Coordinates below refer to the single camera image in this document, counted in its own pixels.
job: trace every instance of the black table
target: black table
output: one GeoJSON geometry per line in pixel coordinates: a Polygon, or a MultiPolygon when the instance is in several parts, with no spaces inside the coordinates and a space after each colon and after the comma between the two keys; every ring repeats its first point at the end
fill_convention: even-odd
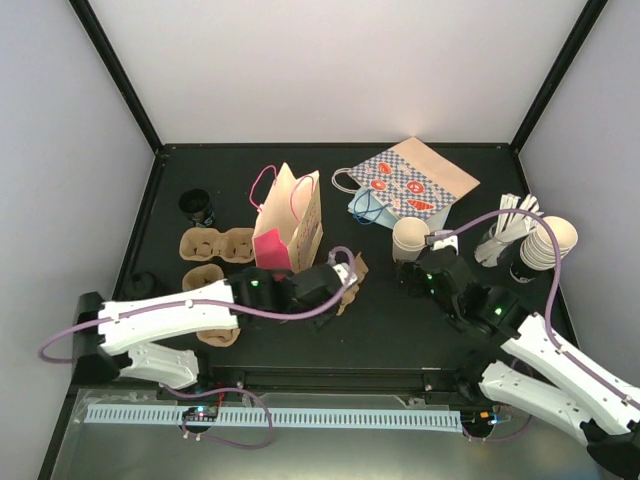
{"type": "MultiPolygon", "coordinates": [[[[205,352],[216,378],[223,383],[240,381],[257,391],[421,392],[428,403],[459,404],[453,373],[479,352],[485,352],[486,346],[453,330],[431,301],[409,298],[399,290],[391,261],[391,231],[379,225],[359,225],[346,210],[351,196],[331,185],[331,175],[337,168],[356,165],[390,146],[170,146],[148,187],[115,299],[122,298],[122,279],[131,273],[149,271],[165,285],[167,293],[172,293],[180,291],[185,273],[201,265],[178,255],[180,238],[190,227],[178,209],[184,191],[202,187],[211,193],[219,230],[253,227],[256,211],[249,203],[248,192],[265,165],[287,162],[296,176],[318,169],[324,237],[316,262],[326,261],[332,247],[345,245],[354,253],[362,252],[370,267],[355,302],[344,315],[317,332],[305,322],[264,320],[255,328],[244,329],[229,348],[210,347],[195,334],[160,343],[205,352]]],[[[481,182],[453,206],[447,228],[496,209],[503,193],[522,195],[528,191],[519,160],[505,145],[433,148],[481,182]]],[[[261,182],[257,199],[266,198],[270,183],[267,179],[261,182]]],[[[487,223],[462,235],[462,255],[481,281],[507,286],[543,311],[550,274],[520,285],[508,274],[509,262],[487,269],[473,260],[473,249],[489,226],[487,223]]],[[[219,258],[214,262],[227,275],[244,268],[219,258]]],[[[575,342],[561,299],[556,304],[553,325],[575,342]]]]}

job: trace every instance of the black tabletop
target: black tabletop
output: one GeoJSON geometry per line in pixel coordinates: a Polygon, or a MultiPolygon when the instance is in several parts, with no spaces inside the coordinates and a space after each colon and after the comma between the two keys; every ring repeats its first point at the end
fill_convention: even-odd
{"type": "MultiPolygon", "coordinates": [[[[391,231],[379,225],[358,224],[347,212],[351,196],[335,189],[331,175],[341,167],[354,166],[381,152],[385,145],[285,145],[173,147],[163,167],[153,208],[148,217],[132,271],[153,273],[168,292],[178,292],[190,269],[201,265],[178,255],[182,234],[190,227],[178,208],[180,195],[191,188],[208,190],[216,215],[216,228],[253,227],[256,211],[248,192],[265,165],[287,162],[296,176],[320,171],[324,237],[316,262],[327,252],[344,245],[361,252],[370,271],[354,303],[341,317],[314,331],[305,322],[280,324],[271,320],[244,329],[229,348],[210,347],[185,335],[166,339],[172,348],[206,352],[212,365],[239,369],[314,369],[315,371],[430,371],[456,369],[472,351],[482,349],[463,337],[444,320],[443,313],[426,299],[409,298],[395,282],[391,260],[391,231]]],[[[452,208],[446,228],[455,228],[480,214],[495,210],[503,193],[526,193],[517,158],[503,146],[438,147],[435,150],[481,183],[452,208]]],[[[270,181],[256,190],[266,198],[270,181]]],[[[508,274],[508,263],[488,269],[473,260],[473,250],[490,223],[472,229],[460,238],[461,254],[481,281],[503,285],[527,297],[543,311],[551,283],[550,274],[528,285],[520,285],[508,274]]],[[[243,265],[213,260],[226,274],[243,265]]],[[[573,338],[564,310],[556,306],[554,327],[573,338]]]]}

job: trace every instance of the gray floor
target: gray floor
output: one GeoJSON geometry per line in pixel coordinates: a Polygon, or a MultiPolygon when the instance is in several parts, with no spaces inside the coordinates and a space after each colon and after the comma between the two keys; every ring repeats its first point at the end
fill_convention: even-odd
{"type": "MultiPolygon", "coordinates": [[[[81,411],[72,417],[54,479],[601,478],[577,442],[542,421],[520,439],[498,445],[436,432],[281,429],[270,447],[246,452],[184,440],[174,427],[84,425],[81,418],[81,411]]],[[[507,434],[520,423],[501,425],[496,433],[507,434]]],[[[218,433],[252,442],[265,431],[218,433]]]]}

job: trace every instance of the white wall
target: white wall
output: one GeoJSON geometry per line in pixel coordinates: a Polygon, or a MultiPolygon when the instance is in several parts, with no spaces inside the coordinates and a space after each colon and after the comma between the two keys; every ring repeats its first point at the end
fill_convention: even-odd
{"type": "Polygon", "coordinates": [[[152,154],[68,2],[3,2],[0,45],[0,465],[21,480],[69,382],[36,348],[111,294],[152,154]]]}
{"type": "Polygon", "coordinates": [[[522,152],[580,240],[562,272],[581,346],[640,384],[640,3],[609,2],[522,152]]]}
{"type": "Polygon", "coordinates": [[[510,142],[585,0],[92,0],[165,142],[510,142]]]}

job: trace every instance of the pink bag handle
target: pink bag handle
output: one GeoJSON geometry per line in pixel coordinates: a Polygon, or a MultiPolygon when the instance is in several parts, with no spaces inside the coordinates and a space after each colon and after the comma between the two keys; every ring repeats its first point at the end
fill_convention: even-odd
{"type": "Polygon", "coordinates": [[[293,209],[293,194],[296,193],[296,190],[298,189],[298,187],[304,181],[305,178],[310,178],[311,179],[311,195],[313,195],[313,190],[314,190],[314,188],[316,186],[315,179],[311,175],[305,175],[300,180],[298,180],[298,183],[296,183],[296,186],[293,187],[293,190],[291,190],[291,196],[289,197],[289,206],[291,207],[291,213],[293,213],[293,218],[296,219],[296,222],[300,222],[300,219],[298,218],[298,216],[296,215],[295,210],[293,209]]]}
{"type": "Polygon", "coordinates": [[[253,191],[256,189],[256,185],[258,185],[258,182],[260,181],[260,179],[264,175],[264,172],[266,172],[269,169],[273,169],[273,176],[274,177],[278,176],[278,169],[276,168],[276,166],[275,165],[267,165],[258,174],[258,178],[256,178],[256,181],[253,182],[253,185],[251,185],[251,191],[249,192],[249,202],[251,203],[251,205],[256,207],[256,210],[258,210],[258,211],[260,211],[260,205],[258,205],[256,202],[254,202],[254,200],[253,200],[253,191]]]}

